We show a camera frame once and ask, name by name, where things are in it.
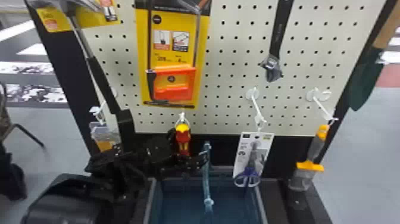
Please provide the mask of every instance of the clear plastic tube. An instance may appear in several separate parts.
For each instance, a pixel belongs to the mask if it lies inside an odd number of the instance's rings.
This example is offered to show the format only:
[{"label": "clear plastic tube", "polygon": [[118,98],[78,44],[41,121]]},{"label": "clear plastic tube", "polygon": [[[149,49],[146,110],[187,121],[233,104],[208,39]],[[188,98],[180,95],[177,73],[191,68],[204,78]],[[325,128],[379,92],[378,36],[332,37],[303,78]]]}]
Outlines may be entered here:
[{"label": "clear plastic tube", "polygon": [[207,141],[204,143],[203,152],[207,152],[208,154],[208,161],[204,164],[202,171],[203,171],[203,191],[204,191],[204,217],[203,223],[212,223],[213,217],[213,204],[214,201],[211,199],[210,194],[210,180],[209,180],[209,171],[210,171],[210,150],[211,145]]}]

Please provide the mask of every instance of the blue scissors handle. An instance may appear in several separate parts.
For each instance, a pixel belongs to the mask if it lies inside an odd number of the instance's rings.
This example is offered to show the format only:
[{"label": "blue scissors handle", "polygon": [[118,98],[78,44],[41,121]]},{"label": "blue scissors handle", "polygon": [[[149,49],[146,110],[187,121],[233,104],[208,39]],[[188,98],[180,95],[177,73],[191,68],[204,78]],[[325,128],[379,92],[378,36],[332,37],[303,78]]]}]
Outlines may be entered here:
[{"label": "blue scissors handle", "polygon": [[245,171],[238,174],[233,180],[235,185],[240,188],[244,188],[247,186],[253,188],[257,186],[260,181],[261,178],[253,167],[246,167]]}]

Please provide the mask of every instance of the black tool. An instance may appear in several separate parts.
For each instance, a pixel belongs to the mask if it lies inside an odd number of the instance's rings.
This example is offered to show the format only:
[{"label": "black tool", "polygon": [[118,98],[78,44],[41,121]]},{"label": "black tool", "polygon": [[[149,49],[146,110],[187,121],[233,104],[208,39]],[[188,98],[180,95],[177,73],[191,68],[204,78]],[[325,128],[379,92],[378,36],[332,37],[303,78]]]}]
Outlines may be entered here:
[{"label": "black tool", "polygon": [[266,69],[265,78],[267,79],[267,82],[274,82],[282,77],[282,70],[279,65],[279,52],[293,2],[294,0],[279,0],[276,8],[270,53],[268,57],[260,63],[260,66]]}]

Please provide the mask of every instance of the hanging tool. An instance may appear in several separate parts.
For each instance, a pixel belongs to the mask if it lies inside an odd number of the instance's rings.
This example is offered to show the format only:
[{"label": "hanging tool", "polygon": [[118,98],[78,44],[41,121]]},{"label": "hanging tool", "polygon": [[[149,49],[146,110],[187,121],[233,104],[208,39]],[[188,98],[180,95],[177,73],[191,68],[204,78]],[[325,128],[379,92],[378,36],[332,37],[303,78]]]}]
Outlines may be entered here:
[{"label": "hanging tool", "polygon": [[[193,86],[196,75],[196,55],[198,48],[199,39],[199,27],[202,7],[208,1],[201,1],[199,5],[190,1],[190,3],[184,0],[177,0],[178,3],[185,9],[196,15],[196,29],[195,29],[195,46],[193,50],[193,61],[192,64],[181,64],[176,66],[162,66],[152,67],[151,66],[151,36],[152,36],[152,13],[153,0],[149,0],[148,7],[148,68],[146,71],[147,83],[149,88],[149,95],[151,101],[145,101],[144,104],[148,105],[159,105],[166,107],[183,107],[183,108],[194,108],[194,105],[187,104],[173,104],[173,101],[185,101],[191,100],[193,94]],[[157,79],[166,79],[168,82],[157,82]]]},{"label": "hanging tool", "polygon": [[315,160],[321,154],[325,145],[329,125],[321,125],[318,128],[315,137],[311,141],[311,145],[307,152],[307,159],[302,163],[296,163],[296,171],[289,180],[289,188],[294,191],[306,191],[317,172],[323,172],[324,167],[315,164]]},{"label": "hanging tool", "polygon": [[249,161],[245,170],[238,174],[233,182],[240,188],[253,188],[261,182],[260,175],[255,169],[255,162],[257,160],[257,144],[253,142],[252,150],[250,152]]},{"label": "hanging tool", "polygon": [[288,24],[290,11],[294,0],[279,0],[276,8],[274,29],[272,31],[270,53],[260,66],[266,69],[265,78],[267,82],[274,82],[282,77],[282,70],[279,65],[279,52],[282,40],[285,35],[286,25]]},{"label": "hanging tool", "polygon": [[176,141],[179,146],[179,154],[190,156],[190,123],[185,117],[185,112],[179,114],[179,119],[175,122]]},{"label": "hanging tool", "polygon": [[76,18],[78,7],[84,7],[87,10],[102,13],[102,7],[94,0],[27,0],[33,8],[55,7],[62,11],[71,25],[72,31],[81,46],[83,55],[87,62],[87,69],[93,75],[101,94],[103,95],[111,114],[117,117],[118,129],[121,135],[123,148],[132,148],[135,145],[136,135],[135,125],[132,114],[129,109],[121,110],[117,100],[111,90],[111,87],[105,77],[97,58],[94,56],[88,41],[83,34],[79,22]]},{"label": "hanging tool", "polygon": [[204,216],[202,218],[203,222],[201,223],[213,223],[213,205],[214,200],[211,199],[210,194],[210,163],[211,163],[211,145],[209,141],[204,142],[203,152],[208,156],[207,162],[203,165],[203,192],[204,192]]},{"label": "hanging tool", "polygon": [[348,101],[349,106],[359,110],[368,100],[375,83],[378,80],[383,64],[378,64],[381,53],[388,46],[388,42],[400,26],[400,1],[397,1],[389,18],[375,38],[372,46],[358,59],[349,81]]}]

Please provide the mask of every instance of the product label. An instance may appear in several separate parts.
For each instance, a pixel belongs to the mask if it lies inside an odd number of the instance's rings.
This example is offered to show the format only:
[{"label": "product label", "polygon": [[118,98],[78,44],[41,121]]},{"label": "product label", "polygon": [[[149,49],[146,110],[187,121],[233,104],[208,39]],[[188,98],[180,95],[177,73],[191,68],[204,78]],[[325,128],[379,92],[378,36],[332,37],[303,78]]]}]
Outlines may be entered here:
[{"label": "product label", "polygon": [[245,170],[254,145],[257,152],[255,170],[261,176],[273,139],[273,133],[242,132],[239,145],[237,146],[236,160],[233,167],[233,178]]},{"label": "product label", "polygon": [[189,33],[188,32],[173,32],[173,51],[188,52],[189,50]]},{"label": "product label", "polygon": [[169,51],[171,32],[169,30],[154,30],[153,34],[154,49]]}]

